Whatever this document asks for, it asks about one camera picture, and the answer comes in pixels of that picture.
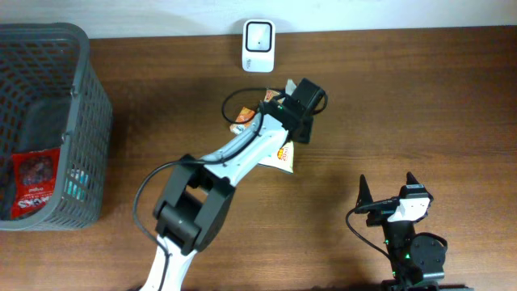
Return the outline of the orange tissue packet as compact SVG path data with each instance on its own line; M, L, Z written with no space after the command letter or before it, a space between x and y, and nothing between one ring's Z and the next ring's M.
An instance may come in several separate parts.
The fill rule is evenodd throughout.
M229 130L236 135L242 133L250 126L255 114L256 111L243 107L236 120L229 126Z

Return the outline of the yellow wet wipes pack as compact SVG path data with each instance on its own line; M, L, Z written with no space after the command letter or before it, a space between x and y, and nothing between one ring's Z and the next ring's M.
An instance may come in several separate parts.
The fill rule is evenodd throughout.
M284 91L287 94L291 94L296 89L296 84L293 80L288 79L286 86L284 88ZM280 90L277 89L268 89L267 93L264 97L265 102L269 102L273 97L276 97L280 95ZM259 165L265 166L265 167L273 167L276 169L279 169L281 171L287 172L289 174L292 174L294 172L293 170L293 161L294 161L294 143L292 141L289 141L284 144L283 147L281 147L276 152L273 152L272 154L269 154L265 158L263 158Z

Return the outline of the red snack packet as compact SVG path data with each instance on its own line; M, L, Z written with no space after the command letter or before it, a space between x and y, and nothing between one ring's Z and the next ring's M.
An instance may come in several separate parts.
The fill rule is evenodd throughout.
M57 179L60 148L14 153L15 201L11 219L43 208L52 196Z

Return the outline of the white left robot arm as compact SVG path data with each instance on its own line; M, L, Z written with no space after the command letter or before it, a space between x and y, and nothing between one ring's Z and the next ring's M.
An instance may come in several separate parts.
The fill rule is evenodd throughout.
M282 94L261 102L247 129L217 151L196 159L187 154L148 174L171 175L153 209L154 232L138 215L137 227L157 246L143 290L179 290L192 260L204 251L223 226L236 186L266 156L289 141L308 143L313 118L326 109L324 93Z

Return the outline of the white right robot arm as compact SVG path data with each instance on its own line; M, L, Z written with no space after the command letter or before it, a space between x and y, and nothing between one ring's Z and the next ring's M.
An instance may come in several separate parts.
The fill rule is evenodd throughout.
M428 215L434 197L411 172L397 196L374 201L364 175L359 177L355 207L346 215L349 230L364 243L386 257L392 269L391 280L380 283L382 290L468 290L465 285L441 285L448 242L436 234L417 233L414 225ZM385 249L367 240L350 223L350 215L365 214L368 227L381 227Z

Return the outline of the white black barcode scanner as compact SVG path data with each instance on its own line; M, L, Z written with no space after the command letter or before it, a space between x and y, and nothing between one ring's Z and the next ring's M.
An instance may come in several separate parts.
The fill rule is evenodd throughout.
M242 68L250 73L270 73L275 67L275 24L249 19L242 28Z

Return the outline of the grey plastic basket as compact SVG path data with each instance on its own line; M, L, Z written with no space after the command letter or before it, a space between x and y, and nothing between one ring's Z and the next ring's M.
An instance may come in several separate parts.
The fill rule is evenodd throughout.
M80 230L103 205L113 112L90 63L90 40L71 23L1 26L1 229ZM58 148L57 181L43 207L11 218L12 154Z

